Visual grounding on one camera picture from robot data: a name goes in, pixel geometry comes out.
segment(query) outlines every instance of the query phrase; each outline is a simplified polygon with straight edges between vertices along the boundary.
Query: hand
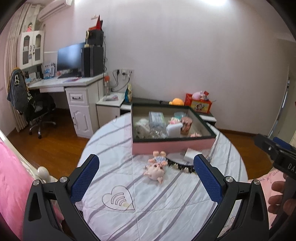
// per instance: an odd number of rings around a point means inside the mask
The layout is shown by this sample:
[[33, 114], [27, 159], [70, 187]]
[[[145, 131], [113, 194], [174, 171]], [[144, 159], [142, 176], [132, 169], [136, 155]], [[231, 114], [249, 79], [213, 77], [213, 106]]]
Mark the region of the hand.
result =
[[[285, 182], [276, 181], [271, 185], [271, 189], [283, 194], [285, 189]], [[268, 207], [268, 211], [270, 213], [277, 214], [282, 200], [283, 200], [283, 195], [271, 196], [268, 199], [268, 203], [270, 204], [270, 206]], [[283, 210], [287, 215], [290, 216], [294, 211], [295, 207], [296, 207], [296, 199], [288, 199], [283, 206]]]

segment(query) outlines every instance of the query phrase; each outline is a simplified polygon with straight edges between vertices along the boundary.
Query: screw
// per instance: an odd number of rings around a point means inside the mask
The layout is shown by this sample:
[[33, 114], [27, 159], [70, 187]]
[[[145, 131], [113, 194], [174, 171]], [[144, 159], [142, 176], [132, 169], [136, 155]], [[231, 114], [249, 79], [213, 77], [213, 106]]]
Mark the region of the screw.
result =
[[225, 179], [226, 179], [226, 181], [229, 182], [229, 183], [233, 182], [233, 178], [230, 177], [230, 176], [227, 176]]
[[60, 181], [61, 183], [65, 183], [67, 180], [68, 180], [67, 177], [61, 177], [61, 178], [59, 179], [59, 181]]
[[40, 183], [39, 180], [35, 180], [35, 181], [33, 182], [33, 185], [34, 185], [34, 186], [37, 186], [39, 183]]
[[260, 185], [260, 181], [257, 179], [254, 180], [254, 183], [255, 183], [255, 185]]

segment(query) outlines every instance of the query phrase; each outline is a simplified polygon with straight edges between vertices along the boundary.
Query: monitor screen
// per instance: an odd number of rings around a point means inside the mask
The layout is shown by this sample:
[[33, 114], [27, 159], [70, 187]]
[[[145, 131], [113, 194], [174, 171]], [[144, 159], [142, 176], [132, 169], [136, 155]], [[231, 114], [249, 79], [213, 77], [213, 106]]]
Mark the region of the monitor screen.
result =
[[57, 71], [64, 69], [81, 69], [81, 49], [84, 42], [59, 49], [57, 52]]

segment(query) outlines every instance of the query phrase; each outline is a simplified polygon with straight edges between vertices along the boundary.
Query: chair base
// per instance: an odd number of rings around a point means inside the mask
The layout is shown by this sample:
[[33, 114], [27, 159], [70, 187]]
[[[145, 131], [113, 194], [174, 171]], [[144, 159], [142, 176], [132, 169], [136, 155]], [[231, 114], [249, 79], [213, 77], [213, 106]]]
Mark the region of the chair base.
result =
[[30, 127], [29, 135], [32, 135], [32, 129], [34, 127], [37, 127], [38, 126], [38, 138], [41, 139], [42, 138], [42, 135], [41, 135], [41, 126], [42, 126], [43, 123], [53, 124], [54, 126], [57, 125], [57, 123], [55, 121], [42, 121], [42, 120], [40, 120], [38, 123], [36, 123], [35, 125], [33, 125], [33, 126]]

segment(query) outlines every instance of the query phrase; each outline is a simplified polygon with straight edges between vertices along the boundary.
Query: open box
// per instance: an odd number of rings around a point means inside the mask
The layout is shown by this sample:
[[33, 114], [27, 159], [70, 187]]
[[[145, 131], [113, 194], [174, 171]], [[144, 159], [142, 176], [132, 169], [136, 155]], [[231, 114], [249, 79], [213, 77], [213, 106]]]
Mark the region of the open box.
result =
[[[192, 119], [192, 125], [187, 137], [164, 138], [164, 139], [140, 139], [136, 137], [134, 123], [140, 119], [149, 119], [149, 112], [162, 112], [169, 123], [175, 112], [184, 112]], [[163, 104], [137, 104], [131, 105], [131, 130], [132, 130], [132, 154], [152, 154], [153, 151], [165, 151], [167, 153], [184, 152], [188, 148], [194, 150], [211, 149], [216, 135], [211, 128], [199, 117], [199, 115], [189, 106], [163, 105]], [[193, 133], [200, 133], [201, 137], [190, 137]]]

